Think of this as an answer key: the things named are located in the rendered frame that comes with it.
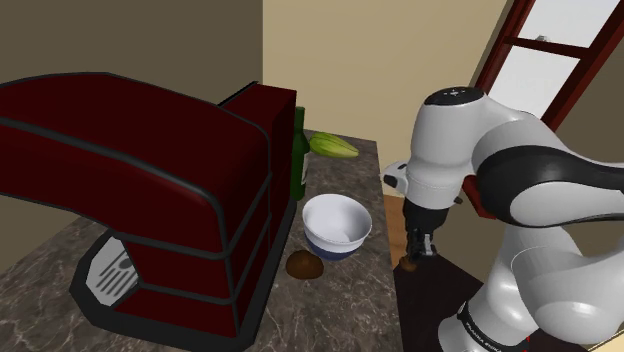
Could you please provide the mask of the window with red-brown frame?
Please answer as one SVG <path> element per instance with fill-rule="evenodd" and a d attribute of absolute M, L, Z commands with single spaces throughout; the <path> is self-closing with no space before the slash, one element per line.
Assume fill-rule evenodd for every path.
<path fill-rule="evenodd" d="M 624 0 L 506 0 L 471 84 L 557 129 L 624 38 Z"/>

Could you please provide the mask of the white bowl with blue base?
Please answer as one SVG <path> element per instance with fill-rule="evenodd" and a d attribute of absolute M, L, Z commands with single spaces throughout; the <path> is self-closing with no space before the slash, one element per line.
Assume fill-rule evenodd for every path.
<path fill-rule="evenodd" d="M 340 261 L 354 254 L 372 230 L 372 217 L 358 201 L 340 194 L 321 194 L 302 209 L 309 248 L 321 259 Z"/>

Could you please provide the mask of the green striped vegetable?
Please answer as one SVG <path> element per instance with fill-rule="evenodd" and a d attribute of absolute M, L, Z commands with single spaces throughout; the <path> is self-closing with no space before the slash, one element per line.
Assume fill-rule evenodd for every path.
<path fill-rule="evenodd" d="M 359 150 L 345 140 L 329 133 L 316 132 L 309 139 L 310 149 L 331 158 L 355 158 Z"/>

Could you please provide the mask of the green glass bottle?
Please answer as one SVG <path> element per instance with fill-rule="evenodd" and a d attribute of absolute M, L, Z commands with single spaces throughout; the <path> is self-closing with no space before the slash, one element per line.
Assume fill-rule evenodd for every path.
<path fill-rule="evenodd" d="M 308 154 L 310 145 L 306 138 L 304 127 L 305 108 L 295 108 L 294 134 L 292 148 L 292 170 L 290 194 L 293 199 L 301 200 L 305 195 L 307 182 Z"/>

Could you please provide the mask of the dark red coffee machine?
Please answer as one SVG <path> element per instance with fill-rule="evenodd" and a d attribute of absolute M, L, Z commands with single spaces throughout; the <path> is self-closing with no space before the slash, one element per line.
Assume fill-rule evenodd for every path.
<path fill-rule="evenodd" d="M 0 84 L 0 194 L 105 227 L 71 295 L 89 322 L 190 352 L 244 352 L 297 208 L 296 94 L 219 104 L 111 73 Z"/>

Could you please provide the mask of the brown round potato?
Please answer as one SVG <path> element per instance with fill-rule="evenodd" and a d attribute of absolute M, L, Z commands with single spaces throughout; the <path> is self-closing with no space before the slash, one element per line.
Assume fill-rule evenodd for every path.
<path fill-rule="evenodd" d="M 307 250 L 293 252 L 286 261 L 286 272 L 299 280 L 319 278 L 324 273 L 322 260 Z"/>

